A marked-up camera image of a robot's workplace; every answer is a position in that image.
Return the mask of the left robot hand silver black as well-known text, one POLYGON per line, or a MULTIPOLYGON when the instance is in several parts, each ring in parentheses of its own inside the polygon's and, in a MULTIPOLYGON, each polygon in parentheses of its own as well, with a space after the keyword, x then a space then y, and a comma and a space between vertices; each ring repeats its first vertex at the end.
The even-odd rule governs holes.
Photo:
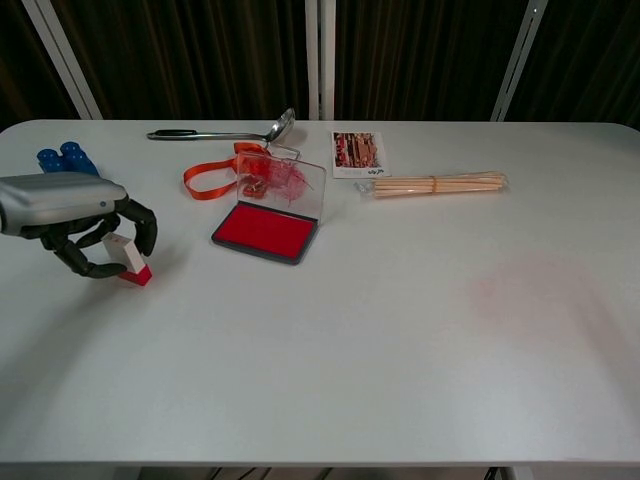
POLYGON ((152 254, 158 234, 154 212, 126 189, 99 176, 54 172, 1 179, 1 233, 38 239, 74 273, 92 279, 126 271, 120 263, 95 264, 82 250, 115 231, 122 218, 135 224, 138 251, 152 254))

